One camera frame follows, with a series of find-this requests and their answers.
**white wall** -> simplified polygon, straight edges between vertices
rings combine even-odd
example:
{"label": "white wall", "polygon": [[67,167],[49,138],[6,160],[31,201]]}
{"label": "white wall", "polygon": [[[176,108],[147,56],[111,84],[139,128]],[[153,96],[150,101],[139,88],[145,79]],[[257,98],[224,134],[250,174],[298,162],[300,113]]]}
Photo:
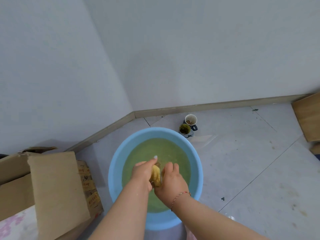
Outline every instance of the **white wall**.
{"label": "white wall", "polygon": [[134,110],[320,86],[320,0],[84,0]]}
{"label": "white wall", "polygon": [[131,111],[82,0],[0,0],[0,153],[62,151]]}

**cup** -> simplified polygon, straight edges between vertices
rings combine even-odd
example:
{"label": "cup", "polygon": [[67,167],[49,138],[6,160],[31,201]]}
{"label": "cup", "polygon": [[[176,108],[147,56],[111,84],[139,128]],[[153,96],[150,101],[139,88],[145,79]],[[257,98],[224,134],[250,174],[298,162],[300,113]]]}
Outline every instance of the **cup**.
{"label": "cup", "polygon": [[190,128],[193,130],[193,131],[197,131],[198,130],[198,127],[196,126],[196,123],[197,123],[197,117],[193,114],[188,114],[184,121],[183,121],[184,124],[187,124],[190,126]]}
{"label": "cup", "polygon": [[193,130],[188,124],[182,124],[179,126],[179,133],[182,134],[185,138],[193,136]]}

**human hand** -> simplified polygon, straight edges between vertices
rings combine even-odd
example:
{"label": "human hand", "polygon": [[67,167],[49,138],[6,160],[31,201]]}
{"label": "human hand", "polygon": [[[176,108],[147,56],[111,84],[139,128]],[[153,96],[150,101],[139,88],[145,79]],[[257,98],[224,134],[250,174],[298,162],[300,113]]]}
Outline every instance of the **human hand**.
{"label": "human hand", "polygon": [[179,173],[179,165],[168,162],[162,171],[161,187],[154,189],[155,195],[170,209],[174,199],[184,191],[188,192],[189,188]]}
{"label": "human hand", "polygon": [[145,183],[149,191],[152,190],[152,185],[149,182],[151,177],[152,166],[157,162],[158,157],[154,156],[150,161],[138,162],[134,165],[131,173],[131,179]]}

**green water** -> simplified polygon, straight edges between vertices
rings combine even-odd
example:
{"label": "green water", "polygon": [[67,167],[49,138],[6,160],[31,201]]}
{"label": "green water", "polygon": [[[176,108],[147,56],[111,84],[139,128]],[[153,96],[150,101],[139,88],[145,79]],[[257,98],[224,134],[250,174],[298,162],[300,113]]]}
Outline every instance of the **green water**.
{"label": "green water", "polygon": [[[129,154],[122,170],[122,186],[130,180],[133,166],[138,162],[149,161],[155,155],[158,156],[160,171],[166,163],[172,162],[179,165],[179,172],[189,185],[191,167],[186,153],[174,142],[163,138],[152,138],[137,145]],[[152,190],[149,194],[148,212],[157,213],[166,211],[168,208],[157,198]]]}

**bracelet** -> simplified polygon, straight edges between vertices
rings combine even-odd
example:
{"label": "bracelet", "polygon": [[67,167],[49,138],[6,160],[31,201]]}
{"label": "bracelet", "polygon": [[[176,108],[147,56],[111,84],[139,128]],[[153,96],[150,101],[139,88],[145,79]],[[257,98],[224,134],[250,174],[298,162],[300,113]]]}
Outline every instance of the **bracelet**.
{"label": "bracelet", "polygon": [[172,211],[172,207],[174,206],[174,202],[176,201],[176,199],[179,197],[179,195],[182,195],[184,193],[189,193],[189,195],[191,196],[190,192],[187,192],[187,191],[183,191],[182,193],[178,194],[177,197],[172,202],[172,205],[171,205],[171,208],[170,208],[171,211]]}

